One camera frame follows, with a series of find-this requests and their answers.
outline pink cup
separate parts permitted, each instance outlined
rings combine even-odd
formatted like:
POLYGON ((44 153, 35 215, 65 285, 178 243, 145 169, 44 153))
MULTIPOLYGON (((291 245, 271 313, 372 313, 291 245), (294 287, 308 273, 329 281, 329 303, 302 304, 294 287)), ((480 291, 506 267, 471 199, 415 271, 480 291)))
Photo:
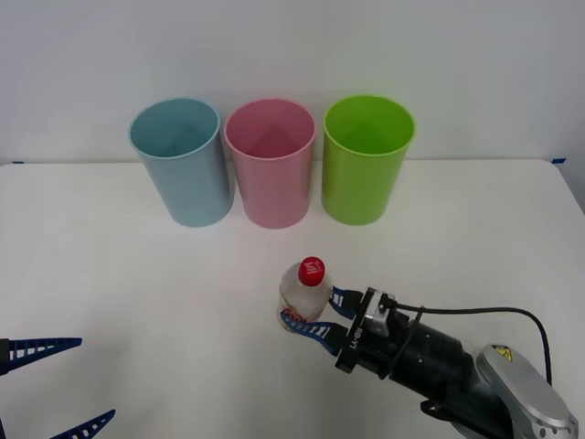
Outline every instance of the pink cup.
POLYGON ((259 226, 282 229, 307 213, 315 131, 309 111, 285 99, 250 102, 228 118, 244 210, 259 226))

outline red bottle cap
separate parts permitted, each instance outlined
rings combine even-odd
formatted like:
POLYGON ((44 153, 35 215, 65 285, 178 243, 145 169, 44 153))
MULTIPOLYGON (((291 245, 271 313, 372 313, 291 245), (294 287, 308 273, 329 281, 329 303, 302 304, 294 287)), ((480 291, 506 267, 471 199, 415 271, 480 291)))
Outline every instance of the red bottle cap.
POLYGON ((325 276, 325 264, 319 258, 304 258, 299 266, 299 280, 306 286, 317 286, 325 276))

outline blue cup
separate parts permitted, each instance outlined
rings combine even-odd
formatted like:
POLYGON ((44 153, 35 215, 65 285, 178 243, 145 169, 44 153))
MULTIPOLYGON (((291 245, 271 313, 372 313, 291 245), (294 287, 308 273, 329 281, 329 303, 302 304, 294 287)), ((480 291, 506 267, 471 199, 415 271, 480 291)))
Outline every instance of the blue cup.
POLYGON ((179 224, 208 226, 231 209, 233 193, 218 133, 218 112, 187 98, 156 103, 130 125, 130 142, 179 224))

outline cup rim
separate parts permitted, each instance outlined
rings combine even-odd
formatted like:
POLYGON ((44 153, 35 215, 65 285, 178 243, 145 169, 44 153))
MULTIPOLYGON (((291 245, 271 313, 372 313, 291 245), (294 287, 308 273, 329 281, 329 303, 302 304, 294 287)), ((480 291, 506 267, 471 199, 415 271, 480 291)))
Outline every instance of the cup rim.
POLYGON ((218 110, 216 110, 216 108, 213 105, 211 105, 210 103, 205 102, 205 101, 201 101, 200 99, 197 99, 197 98, 189 98, 189 97, 168 98, 168 99, 163 99, 163 100, 158 101, 158 102, 151 103, 150 105, 143 108, 141 111, 138 112, 138 114, 136 114, 134 116, 134 118, 132 119, 132 122, 130 123, 130 126, 128 127, 128 140, 130 141, 130 145, 132 145, 132 148, 134 148, 134 151, 136 151, 139 155, 142 155, 144 157, 154 158, 156 160, 176 160, 179 158, 185 158, 185 157, 188 157, 190 155, 196 154, 199 151, 202 151, 203 149, 205 149, 218 136, 220 126, 221 126, 221 117, 219 117, 218 110), (194 102, 203 103, 204 105, 209 107, 213 111, 213 113, 216 115, 216 119, 218 122, 216 123, 215 131, 209 137, 209 139, 204 144, 202 144, 200 147, 194 149, 193 151, 189 151, 188 153, 182 154, 182 155, 174 155, 172 157, 160 157, 158 155, 151 155, 151 154, 145 153, 144 151, 141 151, 140 149, 138 149, 138 147, 132 141, 132 127, 134 126, 134 123, 138 120, 138 118, 140 116, 142 116, 145 112, 147 112, 151 108, 155 107, 156 105, 160 105, 161 103, 170 102, 170 101, 194 101, 194 102))
POLYGON ((228 119, 226 119, 226 122, 223 125, 223 136, 226 139, 226 143, 228 144, 229 150, 232 151, 232 153, 238 154, 238 155, 243 155, 244 157, 251 158, 252 160, 258 160, 261 162, 277 162, 279 160, 284 160, 284 159, 292 158, 296 155, 299 155, 313 144, 314 138, 316 137, 316 135, 317 135, 317 123, 313 117, 313 114, 309 111, 309 109, 307 107, 305 107, 304 105, 302 105, 301 103, 294 101, 292 99, 278 98, 278 97, 260 98, 260 99, 255 99, 254 101, 244 103, 243 105, 238 107, 232 114, 229 115, 228 119), (298 149, 294 153, 290 153, 288 155, 281 155, 280 157, 265 158, 265 157, 257 157, 255 155, 246 154, 231 144, 231 141, 228 138, 228 124, 229 124, 229 121, 231 120, 231 118, 233 117, 233 115, 236 114, 236 112, 238 112, 242 108, 247 107, 248 105, 252 105, 254 103, 264 102, 264 101, 282 101, 282 102, 292 103, 292 104, 300 107, 301 109, 303 109, 307 114, 309 114, 309 117, 311 117, 311 122, 313 122, 313 133, 311 134, 311 138, 309 139, 309 141, 306 143, 305 146, 298 149))
POLYGON ((345 98, 342 98, 339 101, 336 101, 333 105, 331 105, 329 107, 329 109, 327 109, 327 111, 325 112, 325 116, 323 117, 323 130, 324 130, 324 133, 325 133, 326 137, 329 140, 331 140, 336 146, 340 147, 341 149, 343 149, 344 151, 347 151, 350 154, 360 155, 360 156, 363 156, 363 157, 387 157, 389 155, 394 155, 394 154, 400 153, 404 148, 407 148, 410 145, 410 143, 412 142, 412 139, 414 139, 414 136, 417 133, 417 123, 416 123, 416 121, 415 121, 414 116, 412 115, 412 113, 409 112, 407 110, 407 108, 404 105, 402 105, 401 103, 398 103, 398 102, 396 102, 396 101, 394 101, 394 100, 392 100, 392 99, 390 99, 390 98, 388 98, 386 96, 382 96, 380 94, 362 93, 362 94, 352 94, 350 96, 346 96, 345 98), (341 103, 343 101, 348 101, 350 99, 355 99, 355 98, 378 98, 378 99, 383 99, 384 101, 388 101, 388 102, 391 102, 391 103, 397 105, 412 120, 412 135, 410 136, 410 139, 407 142, 405 142, 404 145, 401 146, 400 148, 395 149, 394 151, 389 151, 387 153, 381 153, 381 154, 359 153, 358 151, 354 151, 353 149, 349 149, 348 147, 341 145, 339 142, 337 142, 334 139, 334 137, 329 133, 329 130, 327 129, 327 123, 326 123, 326 121, 327 121, 327 115, 331 112, 331 110, 338 103, 341 103))

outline yellow warning label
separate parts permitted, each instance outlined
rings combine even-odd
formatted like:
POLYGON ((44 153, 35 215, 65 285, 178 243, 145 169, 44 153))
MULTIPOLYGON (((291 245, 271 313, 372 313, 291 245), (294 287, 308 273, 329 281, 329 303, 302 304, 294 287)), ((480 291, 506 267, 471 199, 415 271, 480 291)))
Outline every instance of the yellow warning label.
POLYGON ((502 357, 512 362, 512 351, 508 346, 494 346, 494 349, 502 357))

